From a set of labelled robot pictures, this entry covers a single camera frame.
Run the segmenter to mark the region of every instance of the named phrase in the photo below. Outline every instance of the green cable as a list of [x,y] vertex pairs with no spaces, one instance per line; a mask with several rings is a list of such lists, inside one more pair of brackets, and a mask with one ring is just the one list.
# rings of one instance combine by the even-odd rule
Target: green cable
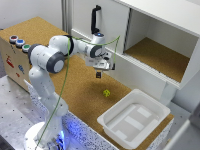
[[[69,49],[70,49],[70,40],[68,40],[68,54],[69,54]],[[54,111],[53,111],[53,113],[52,113],[50,119],[49,119],[48,122],[47,122],[46,127],[44,128],[44,131],[42,132],[42,135],[41,135],[41,137],[40,137],[40,139],[39,139],[39,141],[38,141],[38,143],[37,143],[37,146],[36,146],[35,150],[37,149],[37,147],[38,147],[38,145],[39,145],[39,143],[40,143],[40,141],[41,141],[41,139],[42,139],[42,137],[43,137],[43,135],[44,135],[44,132],[46,131],[46,129],[47,129],[47,127],[48,127],[48,125],[49,125],[49,123],[50,123],[50,121],[51,121],[51,119],[52,119],[52,117],[53,117],[53,115],[54,115],[54,113],[55,113],[57,107],[58,107],[58,104],[59,104],[59,102],[60,102],[60,98],[61,98],[61,96],[62,96],[64,87],[65,87],[65,83],[66,83],[66,79],[67,79],[67,74],[68,74],[68,69],[69,69],[69,55],[68,55],[68,59],[67,59],[67,70],[66,70],[66,73],[65,73],[65,79],[64,79],[64,83],[63,83],[63,86],[62,86],[62,89],[61,89],[61,92],[60,92],[60,96],[59,96],[58,102],[57,102],[57,104],[56,104],[56,108],[54,109]]]
[[[82,42],[85,42],[85,43],[87,43],[87,44],[98,45],[98,46],[108,45],[108,44],[111,44],[111,43],[117,41],[117,42],[116,42],[116,46],[115,46],[115,55],[116,55],[117,44],[118,44],[118,41],[119,41],[120,36],[118,36],[115,40],[113,40],[113,41],[111,41],[111,42],[109,42],[109,43],[106,43],[106,44],[93,44],[93,43],[89,43],[89,42],[87,42],[87,41],[84,41],[84,40],[82,40],[82,39],[80,39],[80,38],[76,38],[76,37],[73,37],[73,38],[76,39],[76,40],[80,40],[80,41],[82,41]],[[69,49],[70,49],[70,40],[68,40],[68,54],[69,54]],[[39,141],[38,141],[38,143],[37,143],[37,146],[36,146],[35,150],[37,149],[38,145],[40,144],[41,139],[42,139],[42,137],[43,137],[43,135],[44,135],[44,133],[45,133],[45,131],[46,131],[46,129],[47,129],[47,127],[48,127],[48,125],[49,125],[49,123],[50,123],[50,121],[51,121],[51,119],[52,119],[52,117],[53,117],[53,115],[54,115],[54,113],[55,113],[55,111],[56,111],[56,109],[57,109],[57,107],[58,107],[59,102],[60,102],[60,98],[61,98],[61,96],[62,96],[64,87],[65,87],[65,83],[66,83],[66,79],[67,79],[67,74],[68,74],[68,69],[69,69],[69,58],[70,58],[70,57],[69,57],[69,55],[68,55],[68,59],[67,59],[67,70],[66,70],[66,73],[65,73],[65,79],[64,79],[64,83],[63,83],[63,86],[62,86],[62,89],[61,89],[61,92],[60,92],[60,95],[59,95],[58,102],[57,102],[57,104],[56,104],[56,108],[54,109],[54,111],[53,111],[53,113],[52,113],[50,119],[49,119],[48,122],[47,122],[47,125],[46,125],[45,128],[44,128],[44,131],[42,132],[42,135],[41,135],[41,137],[40,137],[40,139],[39,139]]]

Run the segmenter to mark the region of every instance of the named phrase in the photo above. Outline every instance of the black handle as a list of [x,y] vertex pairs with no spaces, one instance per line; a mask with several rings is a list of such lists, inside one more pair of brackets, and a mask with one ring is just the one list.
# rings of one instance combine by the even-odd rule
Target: black handle
[[91,23],[91,31],[92,34],[99,32],[99,29],[96,28],[96,12],[101,10],[101,7],[96,5],[96,8],[92,10],[92,23]]

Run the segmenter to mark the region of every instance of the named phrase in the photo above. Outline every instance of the white robotic arm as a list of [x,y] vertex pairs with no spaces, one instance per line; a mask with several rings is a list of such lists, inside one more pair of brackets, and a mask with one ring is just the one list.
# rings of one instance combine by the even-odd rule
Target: white robotic arm
[[[101,78],[102,71],[113,69],[112,54],[106,52],[105,46],[102,45],[105,44],[104,35],[101,33],[93,34],[91,43],[98,45],[88,44],[66,35],[52,37],[48,47],[39,44],[34,44],[30,47],[28,57],[32,68],[29,71],[29,78],[39,95],[39,99],[48,109],[45,124],[34,139],[36,143],[40,139],[51,114],[56,108],[59,98],[59,95],[55,93],[55,87],[49,76],[49,72],[60,72],[64,66],[65,56],[72,56],[76,53],[84,54],[86,56],[86,65],[93,66],[95,70],[98,70],[96,72],[97,78]],[[68,105],[61,98],[56,112],[41,139],[39,147],[43,150],[51,149],[49,143],[55,141],[62,131],[62,116],[67,112]]]

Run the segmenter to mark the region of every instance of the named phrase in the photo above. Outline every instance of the open cabinet compartment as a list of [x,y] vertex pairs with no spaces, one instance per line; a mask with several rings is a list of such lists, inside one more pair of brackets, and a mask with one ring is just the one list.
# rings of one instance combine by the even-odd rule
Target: open cabinet compartment
[[181,83],[198,37],[131,9],[125,54]]

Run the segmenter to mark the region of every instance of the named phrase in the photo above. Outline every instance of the white plastic tray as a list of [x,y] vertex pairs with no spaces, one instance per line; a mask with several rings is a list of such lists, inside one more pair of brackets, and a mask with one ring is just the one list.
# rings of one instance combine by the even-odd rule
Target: white plastic tray
[[170,109],[135,89],[97,121],[105,133],[126,149],[137,148],[169,115]]

